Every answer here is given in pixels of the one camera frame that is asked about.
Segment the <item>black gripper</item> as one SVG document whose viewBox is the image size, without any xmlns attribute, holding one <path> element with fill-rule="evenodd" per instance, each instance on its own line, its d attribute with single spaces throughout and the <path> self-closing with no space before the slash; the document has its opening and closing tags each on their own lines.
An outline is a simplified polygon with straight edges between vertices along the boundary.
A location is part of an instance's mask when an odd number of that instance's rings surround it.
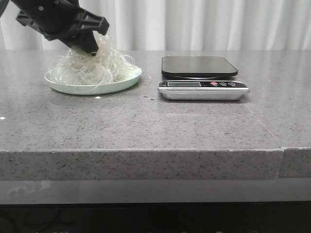
<svg viewBox="0 0 311 233">
<path fill-rule="evenodd" d="M 47 40 L 59 39 L 69 48 L 79 48 L 92 56 L 99 47 L 93 31 L 106 35 L 109 23 L 80 8 L 77 0 L 14 0 L 20 9 L 16 20 L 29 26 Z"/>
</svg>

